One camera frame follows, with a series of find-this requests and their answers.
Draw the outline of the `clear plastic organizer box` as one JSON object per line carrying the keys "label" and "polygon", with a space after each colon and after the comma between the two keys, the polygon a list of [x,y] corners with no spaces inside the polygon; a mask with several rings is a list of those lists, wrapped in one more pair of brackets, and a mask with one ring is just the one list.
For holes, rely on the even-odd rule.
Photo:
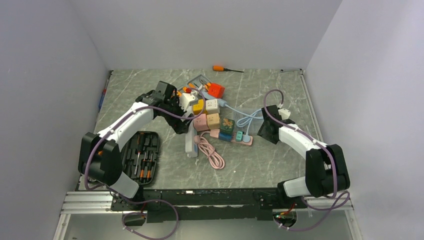
{"label": "clear plastic organizer box", "polygon": [[256,135],[263,123],[263,114],[260,108],[235,108],[232,110],[235,128],[248,135]]}

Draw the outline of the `yellow cube socket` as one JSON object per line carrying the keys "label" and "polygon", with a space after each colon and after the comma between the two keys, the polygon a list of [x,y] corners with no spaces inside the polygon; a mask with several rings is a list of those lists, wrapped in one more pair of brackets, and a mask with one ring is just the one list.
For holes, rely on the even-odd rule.
{"label": "yellow cube socket", "polygon": [[202,100],[202,99],[199,99],[198,102],[195,105],[192,106],[193,114],[195,116],[199,115],[200,113],[207,114],[208,112],[207,112],[206,108],[204,108],[204,106],[205,106],[205,101]]}

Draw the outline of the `grey tool tray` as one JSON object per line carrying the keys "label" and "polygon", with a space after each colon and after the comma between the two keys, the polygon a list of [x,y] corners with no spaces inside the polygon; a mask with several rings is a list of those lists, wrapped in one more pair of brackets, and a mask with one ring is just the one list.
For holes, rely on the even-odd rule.
{"label": "grey tool tray", "polygon": [[196,88],[201,91],[207,92],[211,86],[211,81],[203,74],[199,74],[193,79],[177,87],[180,94],[185,93],[187,88]]}

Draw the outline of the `pink cube socket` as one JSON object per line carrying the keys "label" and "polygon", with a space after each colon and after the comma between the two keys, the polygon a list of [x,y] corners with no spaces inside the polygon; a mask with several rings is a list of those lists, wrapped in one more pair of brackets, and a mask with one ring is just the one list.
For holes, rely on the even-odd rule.
{"label": "pink cube socket", "polygon": [[195,118],[192,122],[193,122],[193,127],[197,132],[209,130],[207,115],[205,113]]}

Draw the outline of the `green cube adapter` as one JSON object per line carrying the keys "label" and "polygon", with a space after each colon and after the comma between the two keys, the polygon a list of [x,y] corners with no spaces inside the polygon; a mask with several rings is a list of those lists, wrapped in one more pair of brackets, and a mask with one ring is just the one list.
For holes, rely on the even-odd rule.
{"label": "green cube adapter", "polygon": [[220,133],[225,135],[232,135],[235,128],[235,121],[229,118],[222,118],[220,121]]}

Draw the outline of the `blue cube adapter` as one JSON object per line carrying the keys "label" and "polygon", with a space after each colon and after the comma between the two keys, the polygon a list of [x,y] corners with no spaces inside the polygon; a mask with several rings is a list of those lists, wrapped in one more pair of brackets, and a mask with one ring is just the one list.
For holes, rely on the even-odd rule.
{"label": "blue cube adapter", "polygon": [[222,140],[222,141],[226,141],[226,142],[231,142],[232,141],[232,135],[219,132],[218,139]]}

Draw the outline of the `white cube socket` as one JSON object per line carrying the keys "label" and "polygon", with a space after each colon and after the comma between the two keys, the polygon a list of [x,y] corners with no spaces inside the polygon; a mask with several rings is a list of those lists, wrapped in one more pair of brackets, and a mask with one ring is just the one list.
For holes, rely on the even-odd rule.
{"label": "white cube socket", "polygon": [[205,108],[208,115],[220,113],[220,106],[217,104],[216,101],[207,100],[205,102]]}

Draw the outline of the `tan cube socket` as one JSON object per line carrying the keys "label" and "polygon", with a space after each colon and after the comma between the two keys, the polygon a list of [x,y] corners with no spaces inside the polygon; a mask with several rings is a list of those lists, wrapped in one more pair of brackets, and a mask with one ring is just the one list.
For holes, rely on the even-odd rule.
{"label": "tan cube socket", "polygon": [[219,129],[221,124],[221,118],[218,113],[206,115],[207,126],[210,130]]}

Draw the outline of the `white power strip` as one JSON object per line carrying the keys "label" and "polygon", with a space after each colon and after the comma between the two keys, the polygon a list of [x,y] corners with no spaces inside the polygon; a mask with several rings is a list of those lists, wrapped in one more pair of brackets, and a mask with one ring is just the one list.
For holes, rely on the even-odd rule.
{"label": "white power strip", "polygon": [[198,144],[195,141],[195,136],[197,136],[197,131],[192,121],[185,135],[185,153],[189,158],[196,158],[198,156]]}

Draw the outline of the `pink power strip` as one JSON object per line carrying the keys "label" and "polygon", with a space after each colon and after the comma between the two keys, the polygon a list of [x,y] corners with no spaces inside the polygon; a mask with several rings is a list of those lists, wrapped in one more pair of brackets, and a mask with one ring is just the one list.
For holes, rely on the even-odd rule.
{"label": "pink power strip", "polygon": [[[215,138],[215,139],[219,139],[219,129],[212,129],[209,133],[210,137]],[[241,144],[241,145],[245,145],[245,146],[251,146],[253,144],[253,137],[250,136],[248,141],[242,141],[242,142],[236,142],[235,141],[235,136],[236,136],[236,132],[232,133],[232,140],[230,143],[236,143],[236,144]]]}

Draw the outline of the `black tool case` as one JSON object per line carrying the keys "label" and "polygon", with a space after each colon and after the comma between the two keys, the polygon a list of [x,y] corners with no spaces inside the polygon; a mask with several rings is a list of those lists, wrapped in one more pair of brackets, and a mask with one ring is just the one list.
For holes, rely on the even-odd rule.
{"label": "black tool case", "polygon": [[160,153],[157,132],[137,131],[124,146],[123,172],[141,186],[153,183]]}

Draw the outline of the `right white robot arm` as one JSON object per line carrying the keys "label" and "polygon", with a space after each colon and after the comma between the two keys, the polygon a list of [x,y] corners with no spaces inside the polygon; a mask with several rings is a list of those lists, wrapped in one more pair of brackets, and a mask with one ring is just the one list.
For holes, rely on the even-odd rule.
{"label": "right white robot arm", "polygon": [[289,207],[297,197],[333,197],[350,187],[344,153],[338,144],[321,142],[294,121],[282,119],[276,105],[263,107],[261,112],[263,123],[257,134],[273,144],[288,145],[305,161],[304,176],[278,183],[275,200],[280,207]]}

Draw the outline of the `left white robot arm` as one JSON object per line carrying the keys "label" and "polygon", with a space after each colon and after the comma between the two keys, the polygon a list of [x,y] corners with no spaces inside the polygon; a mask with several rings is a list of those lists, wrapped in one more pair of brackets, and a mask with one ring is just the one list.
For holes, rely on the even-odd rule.
{"label": "left white robot arm", "polygon": [[141,186],[124,173],[121,151],[144,125],[156,117],[163,117],[176,134],[186,134],[195,118],[180,103],[177,88],[159,81],[156,88],[141,94],[114,123],[99,131],[88,132],[81,140],[78,171],[84,179],[93,179],[124,196],[124,204],[131,210],[144,203]]}

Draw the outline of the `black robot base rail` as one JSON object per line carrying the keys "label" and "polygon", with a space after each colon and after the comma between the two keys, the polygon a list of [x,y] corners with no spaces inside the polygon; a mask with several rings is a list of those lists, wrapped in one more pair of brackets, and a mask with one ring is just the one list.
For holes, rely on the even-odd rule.
{"label": "black robot base rail", "polygon": [[145,189],[143,199],[127,202],[114,194],[113,212],[143,211],[148,223],[175,219],[271,221],[280,212],[305,210],[300,197],[284,199],[276,188]]}

